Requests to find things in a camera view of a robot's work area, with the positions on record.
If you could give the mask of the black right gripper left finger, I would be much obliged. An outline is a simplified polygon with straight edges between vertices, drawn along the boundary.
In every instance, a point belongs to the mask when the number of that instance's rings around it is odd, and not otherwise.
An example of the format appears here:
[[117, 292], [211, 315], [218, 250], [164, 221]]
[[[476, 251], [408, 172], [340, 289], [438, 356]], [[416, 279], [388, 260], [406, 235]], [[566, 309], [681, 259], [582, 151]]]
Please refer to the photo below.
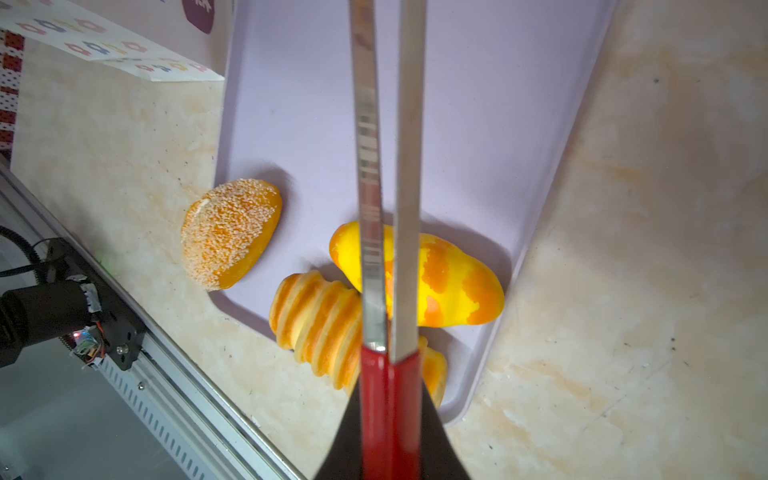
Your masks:
[[360, 381], [349, 398], [331, 448], [315, 480], [362, 479], [362, 433]]

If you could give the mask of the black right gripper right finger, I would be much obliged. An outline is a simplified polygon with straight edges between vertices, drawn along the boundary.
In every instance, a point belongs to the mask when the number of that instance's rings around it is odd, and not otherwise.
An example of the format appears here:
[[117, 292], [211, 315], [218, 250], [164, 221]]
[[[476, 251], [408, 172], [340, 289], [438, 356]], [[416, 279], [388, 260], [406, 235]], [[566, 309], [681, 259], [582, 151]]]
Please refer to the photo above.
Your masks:
[[422, 383], [420, 437], [422, 479], [470, 479], [448, 439], [425, 383]]

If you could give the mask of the red-handled steel tongs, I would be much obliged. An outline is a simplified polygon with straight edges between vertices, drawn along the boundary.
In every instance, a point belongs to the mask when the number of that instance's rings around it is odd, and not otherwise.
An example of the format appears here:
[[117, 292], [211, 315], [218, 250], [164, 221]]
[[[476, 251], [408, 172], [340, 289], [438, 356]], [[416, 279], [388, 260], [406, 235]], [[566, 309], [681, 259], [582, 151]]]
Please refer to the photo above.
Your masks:
[[362, 273], [359, 378], [362, 476], [421, 476], [422, 373], [418, 334], [427, 4], [400, 6], [393, 226], [381, 186], [375, 4], [350, 6], [358, 225]]

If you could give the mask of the large spiral fake bread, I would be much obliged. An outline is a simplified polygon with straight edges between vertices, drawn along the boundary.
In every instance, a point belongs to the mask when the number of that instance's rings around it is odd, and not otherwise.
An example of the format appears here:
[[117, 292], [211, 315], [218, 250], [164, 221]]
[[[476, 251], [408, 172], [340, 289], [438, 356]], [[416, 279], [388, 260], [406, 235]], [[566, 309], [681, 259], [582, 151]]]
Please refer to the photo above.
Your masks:
[[361, 279], [348, 287], [317, 270], [293, 274], [279, 285], [269, 313], [278, 345], [348, 394], [360, 373], [361, 286]]

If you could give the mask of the sesame-coated fake bread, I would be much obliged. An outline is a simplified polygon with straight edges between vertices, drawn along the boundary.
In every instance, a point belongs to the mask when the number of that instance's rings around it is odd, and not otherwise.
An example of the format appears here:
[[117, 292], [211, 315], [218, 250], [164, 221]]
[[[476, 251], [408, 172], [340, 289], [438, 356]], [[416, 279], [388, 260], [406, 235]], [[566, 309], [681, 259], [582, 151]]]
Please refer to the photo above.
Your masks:
[[279, 189], [264, 180], [238, 179], [209, 190], [181, 227], [186, 273], [207, 291], [235, 285], [266, 250], [282, 207]]

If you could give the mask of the white flowered paper bag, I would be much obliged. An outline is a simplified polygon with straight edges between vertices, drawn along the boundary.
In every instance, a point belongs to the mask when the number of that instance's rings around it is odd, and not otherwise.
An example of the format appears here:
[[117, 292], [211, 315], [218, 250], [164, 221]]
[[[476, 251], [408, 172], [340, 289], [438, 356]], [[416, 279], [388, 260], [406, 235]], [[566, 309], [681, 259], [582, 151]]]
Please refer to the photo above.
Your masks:
[[232, 1], [3, 1], [1, 28], [152, 82], [224, 79]]

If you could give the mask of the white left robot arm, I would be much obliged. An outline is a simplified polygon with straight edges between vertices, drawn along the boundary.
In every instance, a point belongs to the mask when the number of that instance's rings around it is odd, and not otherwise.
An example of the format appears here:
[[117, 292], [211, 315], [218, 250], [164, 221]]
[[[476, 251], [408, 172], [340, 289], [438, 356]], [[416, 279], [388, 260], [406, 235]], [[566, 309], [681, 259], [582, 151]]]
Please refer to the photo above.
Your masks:
[[1, 237], [15, 245], [26, 265], [1, 272], [3, 278], [31, 274], [32, 286], [1, 295], [1, 366], [14, 364], [26, 347], [70, 336], [99, 324], [102, 302], [94, 278], [85, 274], [72, 246], [62, 238], [45, 239], [48, 256], [20, 234], [3, 226]]

